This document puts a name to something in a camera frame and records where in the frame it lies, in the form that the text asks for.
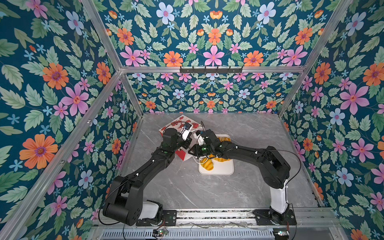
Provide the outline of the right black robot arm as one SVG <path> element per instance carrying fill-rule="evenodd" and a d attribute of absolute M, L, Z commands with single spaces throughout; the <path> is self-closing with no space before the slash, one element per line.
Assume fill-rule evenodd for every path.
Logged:
<path fill-rule="evenodd" d="M 195 157 L 218 157 L 239 160 L 259 168 L 264 182 L 270 187 L 272 217 L 282 218 L 287 214 L 289 203 L 287 183 L 291 166 L 277 149 L 268 146 L 265 149 L 240 146 L 231 141 L 221 141 L 211 130 L 201 132 L 198 141 L 190 147 L 189 154 Z"/>

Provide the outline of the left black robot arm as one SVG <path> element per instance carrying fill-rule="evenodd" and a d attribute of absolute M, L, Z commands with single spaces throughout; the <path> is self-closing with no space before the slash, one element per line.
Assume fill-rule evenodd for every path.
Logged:
<path fill-rule="evenodd" d="M 172 163 L 177 150 L 191 144 L 191 134 L 192 125 L 187 122 L 184 122 L 181 132 L 167 127 L 163 132 L 163 141 L 145 164 L 125 177 L 114 178 L 101 210 L 103 216 L 128 226 L 133 226 L 139 221 L 152 225 L 160 224 L 163 221 L 163 205 L 144 201 L 144 189 L 157 174 Z"/>

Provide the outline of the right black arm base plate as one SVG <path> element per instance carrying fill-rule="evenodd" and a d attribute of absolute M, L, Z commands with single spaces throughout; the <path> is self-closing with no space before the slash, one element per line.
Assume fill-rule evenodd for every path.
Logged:
<path fill-rule="evenodd" d="M 297 220 L 292 209 L 287 208 L 282 214 L 270 209 L 253 210 L 258 226 L 276 225 L 276 226 L 296 226 Z"/>

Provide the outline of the red white paper bag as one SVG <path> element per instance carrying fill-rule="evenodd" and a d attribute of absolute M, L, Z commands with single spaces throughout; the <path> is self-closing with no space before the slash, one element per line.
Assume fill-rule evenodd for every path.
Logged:
<path fill-rule="evenodd" d="M 171 123 L 159 129 L 161 136 L 163 136 L 164 131 L 166 129 L 176 129 L 182 135 L 184 135 L 185 131 L 189 133 L 188 137 L 191 138 L 190 145 L 187 148 L 181 147 L 180 149 L 178 149 L 176 151 L 176 155 L 182 161 L 191 159 L 193 156 L 188 153 L 188 150 L 190 150 L 191 147 L 198 143 L 200 132 L 203 130 L 202 125 L 185 115 L 181 115 L 175 120 L 173 120 Z"/>

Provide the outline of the yellow fake bread loaf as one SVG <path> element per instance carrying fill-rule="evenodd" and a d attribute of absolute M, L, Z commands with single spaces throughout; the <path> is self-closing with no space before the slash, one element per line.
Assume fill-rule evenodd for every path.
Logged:
<path fill-rule="evenodd" d="M 230 138 L 227 138 L 227 137 L 219 137 L 219 140 L 220 140 L 221 142 L 230 142 L 230 141 L 231 141 L 231 139 L 230 139 Z"/>

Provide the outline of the orange fake bread roll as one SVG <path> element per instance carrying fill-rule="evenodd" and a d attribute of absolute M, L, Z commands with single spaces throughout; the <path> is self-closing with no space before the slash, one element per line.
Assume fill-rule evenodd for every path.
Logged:
<path fill-rule="evenodd" d="M 228 161 L 231 160 L 231 159 L 219 158 L 219 157 L 216 157 L 216 156 L 210 157 L 210 159 L 213 160 L 213 161 L 217 161 L 219 163 L 228 162 Z"/>

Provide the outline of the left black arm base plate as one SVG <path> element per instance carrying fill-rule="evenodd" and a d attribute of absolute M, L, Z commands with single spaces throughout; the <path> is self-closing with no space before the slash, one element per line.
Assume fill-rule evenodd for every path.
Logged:
<path fill-rule="evenodd" d="M 160 227 L 160 226 L 175 226 L 177 220 L 176 210 L 161 210 L 154 218 L 140 219 L 137 221 L 137 227 Z"/>

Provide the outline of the round striped fake bun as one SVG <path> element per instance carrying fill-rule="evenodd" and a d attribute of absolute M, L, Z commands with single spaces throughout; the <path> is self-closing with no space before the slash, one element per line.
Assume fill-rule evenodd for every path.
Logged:
<path fill-rule="evenodd" d="M 206 171 L 212 171 L 214 169 L 214 164 L 211 159 L 207 159 L 202 162 L 201 167 Z"/>

